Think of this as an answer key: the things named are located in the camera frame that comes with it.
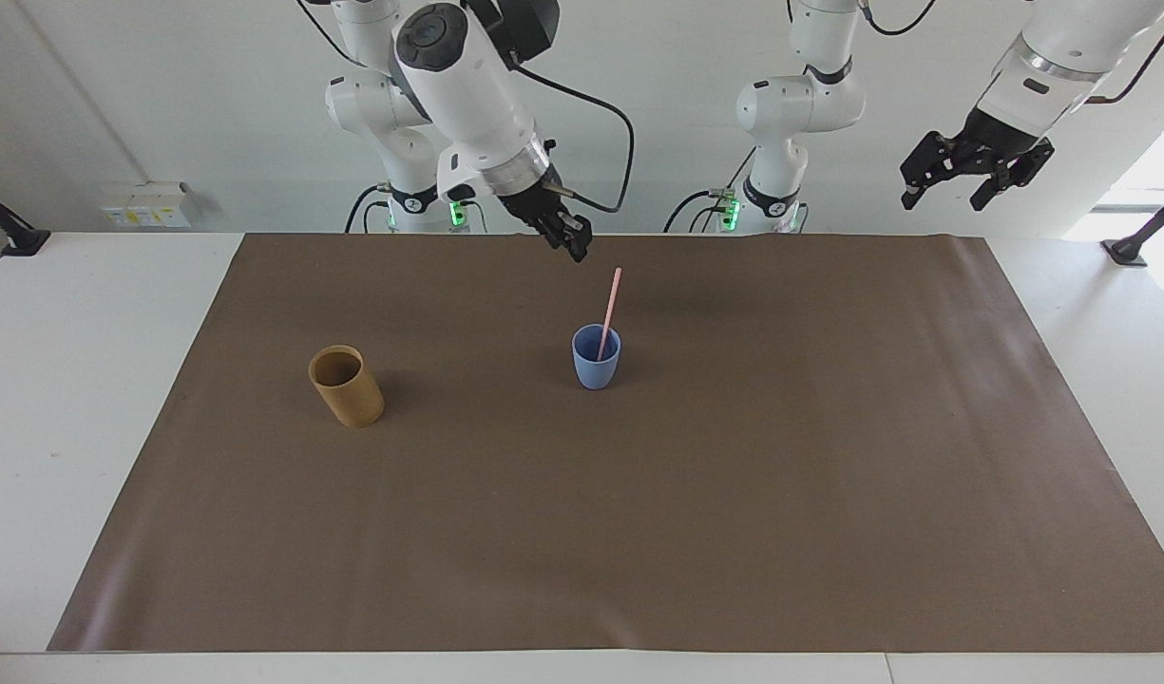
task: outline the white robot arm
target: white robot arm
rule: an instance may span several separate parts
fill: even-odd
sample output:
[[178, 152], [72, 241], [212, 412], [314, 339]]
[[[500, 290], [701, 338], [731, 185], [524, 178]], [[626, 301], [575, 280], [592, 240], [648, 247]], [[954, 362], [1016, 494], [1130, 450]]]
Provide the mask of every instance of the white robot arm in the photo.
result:
[[[312, 0], [322, 5], [326, 0]], [[364, 69], [335, 78], [325, 92], [328, 115], [364, 138], [383, 162], [391, 191], [388, 208], [402, 233], [448, 233], [460, 226], [450, 207], [438, 204], [438, 151], [412, 127], [428, 120], [391, 80], [388, 64], [400, 0], [334, 0], [346, 51]]]
[[809, 154], [800, 133], [847, 128], [865, 111], [865, 92], [851, 73], [857, 0], [800, 0], [789, 42], [805, 62], [802, 76], [752, 83], [738, 97], [738, 122], [754, 136], [754, 165], [737, 199], [734, 233], [788, 230]]
[[[434, 2], [396, 31], [396, 80], [411, 87], [418, 107], [452, 140], [438, 165], [443, 200], [496, 194], [511, 214], [538, 230], [552, 248], [585, 258], [590, 221], [561, 202], [561, 178], [548, 159], [551, 143], [521, 105], [510, 70], [551, 47], [555, 0], [487, 0], [466, 8]], [[502, 49], [495, 43], [502, 44]]]
[[1046, 133], [1085, 104], [1163, 14], [1164, 0], [1035, 1], [963, 130], [951, 138], [929, 131], [903, 162], [903, 207], [963, 173], [989, 177], [971, 198], [975, 211], [1008, 187], [1028, 185], [1055, 152]]

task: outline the table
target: table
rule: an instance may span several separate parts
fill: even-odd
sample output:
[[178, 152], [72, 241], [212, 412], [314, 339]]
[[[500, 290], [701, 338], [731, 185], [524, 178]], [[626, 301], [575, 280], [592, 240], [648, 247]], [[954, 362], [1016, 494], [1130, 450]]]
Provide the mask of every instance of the table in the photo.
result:
[[[0, 653], [44, 649], [239, 241], [65, 234], [37, 258], [0, 262]], [[991, 248], [1164, 548], [1164, 293], [1088, 243], [993, 240]], [[1124, 672], [1159, 682], [1164, 655], [0, 655], [0, 681], [49, 672], [128, 681], [140, 671], [173, 682], [207, 672], [430, 682], [547, 672], [579, 681], [1107, 682]]]

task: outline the electrical outlet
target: electrical outlet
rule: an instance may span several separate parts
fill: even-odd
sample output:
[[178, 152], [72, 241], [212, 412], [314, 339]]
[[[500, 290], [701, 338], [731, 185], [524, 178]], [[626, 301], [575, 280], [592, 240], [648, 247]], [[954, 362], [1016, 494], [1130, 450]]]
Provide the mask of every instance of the electrical outlet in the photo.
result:
[[192, 228], [192, 202], [183, 183], [122, 185], [100, 207], [114, 228]]

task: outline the brown paper sheet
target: brown paper sheet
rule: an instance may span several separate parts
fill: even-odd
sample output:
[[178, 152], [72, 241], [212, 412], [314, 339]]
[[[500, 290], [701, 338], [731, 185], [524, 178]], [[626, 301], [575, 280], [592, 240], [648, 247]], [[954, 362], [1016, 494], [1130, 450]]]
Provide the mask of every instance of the brown paper sheet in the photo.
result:
[[50, 649], [574, 648], [1164, 650], [1164, 554], [980, 240], [248, 236]]

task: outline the black cable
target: black cable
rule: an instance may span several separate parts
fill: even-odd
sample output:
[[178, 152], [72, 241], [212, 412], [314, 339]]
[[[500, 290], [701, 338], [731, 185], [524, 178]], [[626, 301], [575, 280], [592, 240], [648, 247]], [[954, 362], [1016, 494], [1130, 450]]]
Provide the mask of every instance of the black cable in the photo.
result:
[[474, 202], [473, 200], [466, 200], [466, 202], [460, 202], [463, 207], [476, 207], [477, 212], [481, 212], [481, 228], [484, 229], [484, 234], [489, 234], [489, 220], [484, 215], [484, 207], [480, 202]]
[[533, 81], [541, 84], [542, 86], [551, 87], [554, 91], [563, 92], [563, 94], [566, 95], [576, 97], [577, 100], [589, 102], [596, 107], [602, 107], [603, 109], [608, 109], [608, 112], [611, 112], [612, 114], [616, 114], [616, 116], [619, 116], [620, 121], [624, 121], [624, 126], [629, 129], [629, 164], [626, 164], [624, 168], [624, 185], [620, 185], [619, 187], [619, 199], [616, 200], [616, 206], [606, 207], [599, 205], [598, 202], [595, 202], [594, 199], [585, 198], [585, 195], [581, 194], [581, 192], [576, 192], [574, 190], [565, 190], [566, 198], [577, 200], [577, 202], [582, 202], [587, 207], [592, 207], [595, 209], [598, 209], [599, 212], [606, 212], [609, 214], [612, 214], [622, 209], [624, 207], [624, 198], [629, 195], [629, 181], [633, 177], [633, 159], [634, 156], [637, 156], [637, 130], [633, 129], [633, 121], [629, 120], [629, 114], [625, 114], [624, 112], [622, 112], [619, 107], [612, 105], [611, 102], [599, 100], [597, 97], [594, 95], [587, 95], [585, 92], [574, 91], [572, 87], [567, 85], [561, 85], [560, 83], [555, 83], [554, 80], [544, 78], [537, 74], [535, 72], [532, 72], [532, 70], [524, 69], [524, 66], [518, 65], [513, 70], [516, 70], [516, 72], [518, 73], [521, 73], [526, 78], [530, 78]]
[[[696, 218], [694, 218], [694, 220], [690, 220], [690, 228], [687, 228], [687, 233], [695, 233], [696, 225], [697, 222], [700, 222], [700, 216], [708, 214], [708, 218], [712, 218], [711, 214], [719, 214], [719, 213], [722, 213], [722, 209], [715, 209], [712, 207], [704, 207], [703, 209], [700, 209], [698, 212], [696, 212]], [[704, 222], [704, 230], [708, 230], [708, 222]]]
[[1151, 52], [1148, 54], [1148, 56], [1147, 56], [1145, 59], [1143, 59], [1143, 65], [1138, 66], [1137, 72], [1135, 72], [1135, 77], [1130, 79], [1130, 83], [1126, 84], [1126, 87], [1123, 87], [1123, 91], [1121, 91], [1120, 94], [1117, 94], [1115, 97], [1093, 95], [1093, 97], [1090, 97], [1085, 101], [1085, 104], [1086, 105], [1113, 105], [1113, 104], [1120, 101], [1121, 99], [1123, 99], [1123, 97], [1129, 95], [1130, 91], [1134, 90], [1135, 84], [1138, 83], [1138, 79], [1143, 78], [1143, 72], [1147, 71], [1147, 66], [1150, 66], [1151, 65], [1151, 60], [1155, 59], [1156, 56], [1161, 52], [1161, 48], [1164, 48], [1164, 35], [1161, 36], [1159, 42], [1156, 43], [1156, 48], [1151, 48]]
[[298, 2], [298, 6], [300, 8], [303, 8], [303, 13], [307, 14], [307, 19], [312, 19], [312, 23], [315, 24], [315, 28], [320, 30], [320, 35], [322, 35], [324, 38], [327, 40], [328, 44], [333, 45], [333, 49], [338, 51], [338, 55], [345, 57], [352, 65], [357, 65], [361, 66], [361, 69], [365, 69], [364, 64], [361, 64], [361, 62], [347, 55], [346, 51], [343, 51], [341, 47], [339, 47], [338, 42], [333, 40], [333, 36], [328, 35], [328, 31], [324, 30], [324, 26], [321, 26], [320, 22], [315, 19], [315, 14], [312, 14], [312, 9], [307, 8], [306, 2], [303, 2], [303, 0], [294, 0], [294, 1]]
[[375, 207], [386, 208], [386, 202], [384, 200], [378, 200], [378, 202], [371, 202], [365, 205], [363, 212], [361, 212], [361, 230], [365, 234], [370, 234], [370, 211]]
[[371, 185], [367, 190], [361, 191], [361, 194], [357, 195], [356, 202], [354, 202], [353, 208], [349, 209], [349, 218], [348, 220], [346, 220], [346, 235], [349, 235], [349, 230], [353, 228], [353, 221], [355, 220], [355, 218], [357, 218], [357, 209], [361, 208], [361, 204], [363, 204], [365, 198], [369, 198], [370, 194], [372, 194], [372, 192], [378, 192], [381, 187], [383, 187], [382, 184]]
[[[739, 174], [743, 174], [743, 169], [745, 169], [746, 165], [751, 163], [751, 157], [754, 156], [755, 150], [758, 150], [758, 148], [751, 148], [751, 151], [746, 152], [746, 158], [743, 159], [743, 164], [739, 165], [737, 172], [733, 172], [733, 176], [730, 178], [730, 181], [725, 183], [725, 190], [732, 190], [733, 184], [737, 183], [737, 177], [739, 177]], [[722, 201], [719, 198], [717, 198], [716, 202], [712, 202], [712, 208], [719, 209], [721, 207], [722, 207]], [[711, 220], [711, 218], [712, 214], [708, 214], [708, 218], [704, 220], [704, 228], [700, 229], [700, 233], [708, 233], [708, 221]]]
[[923, 8], [923, 12], [920, 13], [920, 16], [915, 17], [915, 21], [913, 21], [911, 23], [908, 23], [907, 26], [904, 26], [904, 27], [902, 27], [900, 29], [888, 29], [888, 28], [882, 28], [880, 26], [876, 26], [876, 20], [873, 19], [873, 10], [868, 8], [868, 2], [864, 2], [864, 3], [860, 5], [860, 12], [865, 14], [865, 19], [868, 19], [868, 26], [872, 26], [873, 30], [876, 30], [878, 34], [881, 34], [881, 35], [903, 35], [908, 30], [911, 30], [913, 28], [920, 26], [920, 22], [923, 21], [923, 17], [928, 16], [929, 13], [932, 12], [932, 7], [934, 7], [935, 3], [937, 3], [937, 0], [929, 0], [929, 5], [925, 6], [925, 8]]
[[37, 228], [35, 228], [34, 225], [30, 225], [30, 222], [22, 220], [22, 218], [20, 218], [20, 214], [17, 214], [16, 212], [12, 212], [12, 207], [3, 207], [3, 208], [8, 209], [8, 215], [12, 216], [14, 220], [20, 221], [20, 225], [24, 226], [24, 228], [29, 230], [37, 230]]
[[[805, 209], [805, 216], [802, 218], [802, 225], [797, 226], [797, 235], [805, 233], [805, 225], [809, 222], [809, 205], [802, 202], [802, 206], [797, 207], [797, 212]], [[797, 220], [797, 214], [794, 214], [794, 220]]]
[[674, 225], [674, 220], [679, 218], [679, 214], [682, 213], [682, 209], [684, 209], [687, 205], [695, 202], [695, 200], [698, 200], [700, 198], [708, 198], [708, 191], [701, 190], [700, 192], [691, 192], [691, 194], [687, 195], [687, 199], [682, 200], [682, 202], [679, 202], [679, 206], [674, 208], [674, 212], [670, 214], [670, 218], [665, 222], [665, 228], [661, 229], [661, 233], [670, 233], [670, 226]]

